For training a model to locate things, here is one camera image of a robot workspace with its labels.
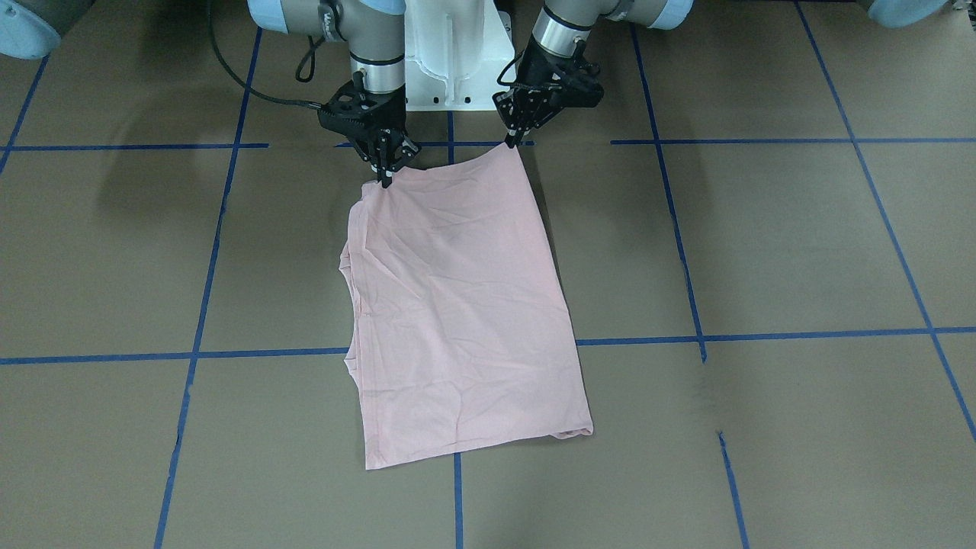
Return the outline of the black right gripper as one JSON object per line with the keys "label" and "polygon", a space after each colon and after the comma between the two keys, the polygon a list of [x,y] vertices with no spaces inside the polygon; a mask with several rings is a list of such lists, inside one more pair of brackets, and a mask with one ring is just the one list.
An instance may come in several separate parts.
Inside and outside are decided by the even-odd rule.
{"label": "black right gripper", "polygon": [[370,161],[377,181],[386,188],[422,150],[406,131],[404,85],[390,93],[373,93],[357,76],[339,87],[318,111],[318,119],[324,129],[345,136],[360,159]]}

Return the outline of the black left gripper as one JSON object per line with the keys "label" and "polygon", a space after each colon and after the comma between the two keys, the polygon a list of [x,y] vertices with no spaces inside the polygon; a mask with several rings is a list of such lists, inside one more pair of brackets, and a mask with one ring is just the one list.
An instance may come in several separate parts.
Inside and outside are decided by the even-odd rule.
{"label": "black left gripper", "polygon": [[595,108],[602,101],[600,67],[585,58],[588,40],[575,38],[568,46],[568,55],[558,55],[530,38],[517,63],[515,83],[492,96],[508,129],[505,144],[510,149],[562,109]]}

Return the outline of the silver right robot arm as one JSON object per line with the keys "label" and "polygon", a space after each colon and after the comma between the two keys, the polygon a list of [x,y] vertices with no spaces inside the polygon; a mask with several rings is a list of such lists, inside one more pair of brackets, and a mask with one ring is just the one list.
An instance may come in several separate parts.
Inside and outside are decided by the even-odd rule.
{"label": "silver right robot arm", "polygon": [[[4,1],[2,53],[41,59],[93,7],[91,1]],[[315,111],[319,124],[341,134],[384,188],[419,154],[406,129],[406,39],[403,1],[251,1],[258,27],[307,36],[317,46],[348,45],[351,80],[325,104],[261,94],[268,103]]]}

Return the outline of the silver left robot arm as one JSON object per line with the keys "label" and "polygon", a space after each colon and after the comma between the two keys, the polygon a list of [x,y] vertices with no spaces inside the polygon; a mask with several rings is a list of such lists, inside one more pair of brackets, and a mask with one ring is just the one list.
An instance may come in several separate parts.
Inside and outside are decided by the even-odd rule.
{"label": "silver left robot arm", "polygon": [[602,98],[596,42],[639,62],[637,107],[614,121],[638,135],[614,146],[971,145],[963,114],[932,114],[937,70],[898,51],[954,28],[945,1],[547,1],[499,114],[516,147],[570,108],[572,83]]}

